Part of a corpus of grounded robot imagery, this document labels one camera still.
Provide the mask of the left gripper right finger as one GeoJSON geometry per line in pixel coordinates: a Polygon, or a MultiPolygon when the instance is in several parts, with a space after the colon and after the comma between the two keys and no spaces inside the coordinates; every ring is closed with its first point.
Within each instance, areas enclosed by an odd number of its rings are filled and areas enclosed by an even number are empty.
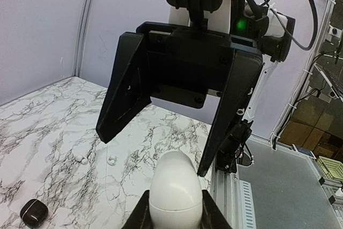
{"type": "Polygon", "coordinates": [[[214,199],[207,190],[202,190],[203,194],[203,211],[200,221],[200,228],[202,229],[233,229],[214,199]]]}

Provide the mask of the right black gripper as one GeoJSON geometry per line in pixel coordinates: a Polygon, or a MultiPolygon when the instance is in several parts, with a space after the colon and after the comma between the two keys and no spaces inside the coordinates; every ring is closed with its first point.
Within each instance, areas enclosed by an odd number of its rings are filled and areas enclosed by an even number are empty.
{"type": "Polygon", "coordinates": [[[96,132],[109,143],[151,103],[151,96],[202,108],[210,90],[220,92],[197,172],[204,177],[256,85],[262,54],[250,39],[215,31],[153,22],[136,31],[119,38],[96,132]]]}

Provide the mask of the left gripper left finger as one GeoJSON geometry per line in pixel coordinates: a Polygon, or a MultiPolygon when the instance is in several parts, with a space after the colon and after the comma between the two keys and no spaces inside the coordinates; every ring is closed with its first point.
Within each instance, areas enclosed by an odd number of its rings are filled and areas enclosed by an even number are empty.
{"type": "Polygon", "coordinates": [[[144,191],[131,215],[129,215],[123,225],[123,229],[153,228],[149,210],[149,193],[149,190],[144,191]]]}

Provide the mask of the white earbud charging case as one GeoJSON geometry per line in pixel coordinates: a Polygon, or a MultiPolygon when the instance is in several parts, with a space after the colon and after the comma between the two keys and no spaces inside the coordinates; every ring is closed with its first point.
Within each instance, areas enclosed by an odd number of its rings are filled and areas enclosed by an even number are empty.
{"type": "Polygon", "coordinates": [[[200,228],[202,187],[186,154],[170,151],[161,156],[148,201],[153,228],[200,228]]]}

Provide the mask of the black earbud charging case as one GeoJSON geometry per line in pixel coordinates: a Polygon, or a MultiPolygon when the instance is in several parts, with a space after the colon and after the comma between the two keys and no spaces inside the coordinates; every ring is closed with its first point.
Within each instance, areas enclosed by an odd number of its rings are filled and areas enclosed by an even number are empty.
{"type": "Polygon", "coordinates": [[[30,228],[42,225],[48,216],[48,207],[37,199],[29,200],[20,210],[20,218],[30,228]]]}

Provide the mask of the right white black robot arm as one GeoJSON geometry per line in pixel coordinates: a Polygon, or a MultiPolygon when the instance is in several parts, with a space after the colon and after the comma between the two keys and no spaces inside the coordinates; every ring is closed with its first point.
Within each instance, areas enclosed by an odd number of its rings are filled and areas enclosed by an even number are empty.
{"type": "Polygon", "coordinates": [[[209,91],[220,98],[199,164],[236,172],[251,135],[244,117],[256,95],[263,56],[282,62],[295,20],[255,0],[167,0],[184,8],[190,25],[145,22],[118,41],[111,80],[96,124],[104,143],[116,137],[152,98],[202,108],[209,91]]]}

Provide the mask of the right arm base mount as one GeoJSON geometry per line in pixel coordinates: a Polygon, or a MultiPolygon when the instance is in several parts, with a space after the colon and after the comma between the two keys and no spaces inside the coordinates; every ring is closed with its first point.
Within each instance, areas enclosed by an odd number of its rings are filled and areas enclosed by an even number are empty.
{"type": "Polygon", "coordinates": [[[253,121],[240,121],[229,133],[217,152],[215,167],[225,173],[237,172],[237,159],[243,153],[246,141],[251,136],[253,121]]]}

